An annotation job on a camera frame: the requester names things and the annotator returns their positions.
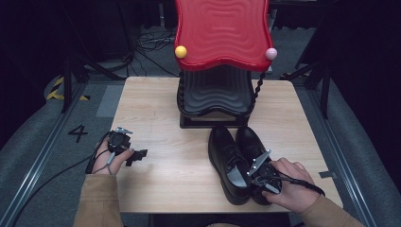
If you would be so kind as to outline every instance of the black shoe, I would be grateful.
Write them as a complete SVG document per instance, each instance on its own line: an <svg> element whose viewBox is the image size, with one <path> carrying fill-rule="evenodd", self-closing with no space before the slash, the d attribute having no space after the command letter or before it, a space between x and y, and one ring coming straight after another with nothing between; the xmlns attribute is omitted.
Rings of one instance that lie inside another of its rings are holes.
<svg viewBox="0 0 401 227"><path fill-rule="evenodd" d="M267 152L265 146L263 146L256 133L247 126L243 126L238 129L235 140L250 166L253 165L254 159L259 157L264 152ZM270 161L271 158L268 157L264 164ZM270 205L271 202L266 200L266 197L262 195L262 191L263 189L261 187L254 184L251 185L251 194L253 200L260 205Z"/></svg>
<svg viewBox="0 0 401 227"><path fill-rule="evenodd" d="M215 127L209 137L209 159L218 172L227 200L241 205L250 198L251 178L248 162L236 145L230 132L224 127Z"/></svg>

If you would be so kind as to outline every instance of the yellow ball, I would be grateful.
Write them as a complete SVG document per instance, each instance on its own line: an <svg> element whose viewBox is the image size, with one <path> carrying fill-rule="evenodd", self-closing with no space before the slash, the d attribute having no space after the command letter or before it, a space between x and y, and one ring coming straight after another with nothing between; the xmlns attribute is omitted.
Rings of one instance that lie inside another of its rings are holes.
<svg viewBox="0 0 401 227"><path fill-rule="evenodd" d="M177 58L179 59L183 59L186 56L186 48L183 45L179 45L176 47L175 49L175 54L177 56Z"/></svg>

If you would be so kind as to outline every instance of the red shelf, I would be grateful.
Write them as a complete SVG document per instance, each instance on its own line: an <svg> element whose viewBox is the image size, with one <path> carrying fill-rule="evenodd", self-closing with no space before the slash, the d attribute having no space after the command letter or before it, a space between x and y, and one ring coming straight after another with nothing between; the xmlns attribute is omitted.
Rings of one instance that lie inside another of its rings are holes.
<svg viewBox="0 0 401 227"><path fill-rule="evenodd" d="M269 0L176 0L179 26L175 47L187 54L176 58L180 68L204 70L222 64L263 72L271 61Z"/></svg>

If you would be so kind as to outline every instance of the shoe insole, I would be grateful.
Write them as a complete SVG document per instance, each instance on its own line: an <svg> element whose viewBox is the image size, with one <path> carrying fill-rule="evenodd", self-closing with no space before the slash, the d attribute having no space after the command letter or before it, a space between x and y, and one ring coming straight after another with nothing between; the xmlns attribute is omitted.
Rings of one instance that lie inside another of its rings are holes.
<svg viewBox="0 0 401 227"><path fill-rule="evenodd" d="M239 172L238 167L236 167L236 165L234 168L231 169L230 172L227 173L227 178L235 186L238 186L238 187L246 187L247 186L244 178L242 177L242 175Z"/></svg>

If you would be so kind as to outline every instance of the hazard tape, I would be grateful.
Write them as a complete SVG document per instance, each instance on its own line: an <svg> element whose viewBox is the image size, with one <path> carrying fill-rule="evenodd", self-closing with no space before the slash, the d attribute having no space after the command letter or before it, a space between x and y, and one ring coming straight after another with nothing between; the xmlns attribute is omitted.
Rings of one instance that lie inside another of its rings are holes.
<svg viewBox="0 0 401 227"><path fill-rule="evenodd" d="M60 76L56 82L54 83L49 95L47 95L47 99L60 99L64 100L63 95L58 95L57 91L59 90L61 84L64 82L64 77ZM81 101L89 101L91 99L91 96L81 96L79 100Z"/></svg>

